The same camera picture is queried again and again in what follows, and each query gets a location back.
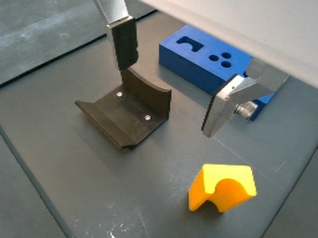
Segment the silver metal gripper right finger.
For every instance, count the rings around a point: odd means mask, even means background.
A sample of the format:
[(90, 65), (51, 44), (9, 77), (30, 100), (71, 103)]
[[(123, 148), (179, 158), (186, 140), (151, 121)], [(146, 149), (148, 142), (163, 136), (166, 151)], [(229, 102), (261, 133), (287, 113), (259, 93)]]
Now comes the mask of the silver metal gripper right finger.
[(246, 74), (234, 75), (211, 99), (202, 126), (209, 138), (234, 115), (247, 120), (257, 111), (253, 100), (275, 93), (290, 77), (261, 59), (251, 59)]

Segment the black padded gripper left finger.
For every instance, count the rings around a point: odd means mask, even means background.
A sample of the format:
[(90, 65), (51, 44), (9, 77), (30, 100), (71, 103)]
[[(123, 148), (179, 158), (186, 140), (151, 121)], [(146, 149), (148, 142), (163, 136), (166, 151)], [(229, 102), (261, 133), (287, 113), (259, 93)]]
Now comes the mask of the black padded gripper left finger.
[(124, 0), (94, 0), (94, 2), (112, 39), (116, 67), (123, 71), (138, 61), (135, 18), (128, 13)]

